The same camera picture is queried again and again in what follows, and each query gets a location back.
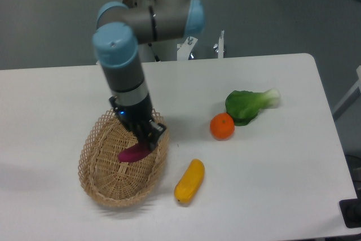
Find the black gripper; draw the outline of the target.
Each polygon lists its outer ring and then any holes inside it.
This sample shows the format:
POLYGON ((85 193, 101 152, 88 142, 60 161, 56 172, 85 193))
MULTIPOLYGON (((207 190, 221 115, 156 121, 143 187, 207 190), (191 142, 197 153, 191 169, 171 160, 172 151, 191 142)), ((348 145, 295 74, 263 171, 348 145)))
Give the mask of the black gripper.
POLYGON ((155 122, 150 95, 147 94, 140 102, 130 106, 120 105, 114 96, 109 98, 109 102, 126 130, 132 132, 138 138, 138 142, 149 151, 154 151, 165 135, 166 125, 155 122))

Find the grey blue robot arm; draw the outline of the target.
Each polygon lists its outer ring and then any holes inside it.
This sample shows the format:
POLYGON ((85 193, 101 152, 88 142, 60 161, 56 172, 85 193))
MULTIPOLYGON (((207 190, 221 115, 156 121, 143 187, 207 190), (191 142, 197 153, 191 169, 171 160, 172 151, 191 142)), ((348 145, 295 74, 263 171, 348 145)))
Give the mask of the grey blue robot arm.
POLYGON ((204 25, 200 0, 153 0, 146 7, 109 2, 98 12, 92 43, 112 93, 110 104, 120 123, 150 151, 166 126, 152 116, 139 46, 193 36, 204 25))

